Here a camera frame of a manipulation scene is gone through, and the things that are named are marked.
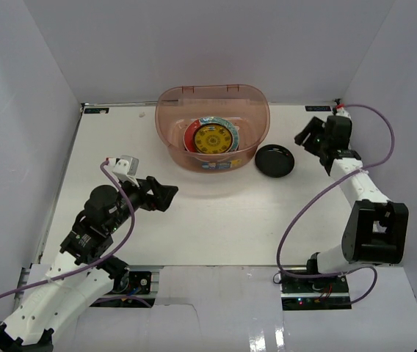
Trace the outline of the black plate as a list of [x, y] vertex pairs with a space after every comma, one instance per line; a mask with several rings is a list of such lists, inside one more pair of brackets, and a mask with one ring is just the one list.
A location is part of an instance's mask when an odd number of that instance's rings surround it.
[[289, 175], [295, 166], [292, 153], [278, 144], [261, 147], [255, 154], [255, 166], [267, 177], [281, 178]]

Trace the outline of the red and teal floral plate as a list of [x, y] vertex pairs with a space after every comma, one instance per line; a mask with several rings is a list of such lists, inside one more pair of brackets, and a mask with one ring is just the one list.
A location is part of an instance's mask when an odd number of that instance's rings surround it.
[[233, 134], [233, 144], [231, 148], [229, 149], [229, 151], [227, 151], [226, 153], [231, 153], [231, 152], [238, 150], [239, 132], [236, 129], [236, 126], [232, 122], [228, 121], [227, 119], [224, 119], [221, 117], [209, 116], [209, 117], [201, 117], [193, 121], [185, 130], [183, 142], [184, 142], [184, 147], [186, 151], [189, 151], [192, 153], [199, 153], [195, 148], [193, 136], [198, 128], [200, 128], [203, 125], [208, 125], [208, 124], [222, 125], [226, 127]]

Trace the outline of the yellow patterned plate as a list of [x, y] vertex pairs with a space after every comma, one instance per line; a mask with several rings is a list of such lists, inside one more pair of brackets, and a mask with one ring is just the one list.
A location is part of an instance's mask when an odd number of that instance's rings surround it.
[[233, 144], [233, 134], [222, 125], [208, 124], [197, 129], [193, 141], [199, 153], [226, 153]]

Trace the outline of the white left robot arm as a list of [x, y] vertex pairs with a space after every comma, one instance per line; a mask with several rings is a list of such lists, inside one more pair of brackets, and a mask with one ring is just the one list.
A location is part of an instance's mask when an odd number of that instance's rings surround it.
[[94, 188], [41, 285], [0, 321], [1, 351], [52, 351], [65, 327], [101, 296], [128, 286], [128, 264], [108, 255], [113, 234], [138, 209], [165, 212], [177, 186], [148, 176]]

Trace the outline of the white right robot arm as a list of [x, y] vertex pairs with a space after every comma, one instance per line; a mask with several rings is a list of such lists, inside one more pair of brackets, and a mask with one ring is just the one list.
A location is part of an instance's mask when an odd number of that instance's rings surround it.
[[399, 264], [405, 251], [409, 210], [391, 201], [371, 180], [358, 152], [349, 148], [352, 121], [330, 115], [313, 117], [294, 137], [319, 158], [351, 206], [339, 245], [311, 255], [307, 261], [306, 286], [320, 293], [332, 282], [331, 273], [342, 274], [365, 265]]

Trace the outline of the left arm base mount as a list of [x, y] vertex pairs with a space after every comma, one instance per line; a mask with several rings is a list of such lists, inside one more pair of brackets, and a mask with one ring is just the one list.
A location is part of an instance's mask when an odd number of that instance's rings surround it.
[[94, 303], [95, 307], [111, 308], [151, 308], [155, 298], [151, 298], [151, 271], [128, 271], [111, 291]]

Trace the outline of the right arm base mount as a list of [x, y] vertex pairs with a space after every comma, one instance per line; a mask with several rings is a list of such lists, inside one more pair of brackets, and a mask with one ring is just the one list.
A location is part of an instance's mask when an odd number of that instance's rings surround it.
[[344, 276], [298, 279], [277, 272], [272, 281], [280, 288], [284, 312], [352, 308], [349, 285]]

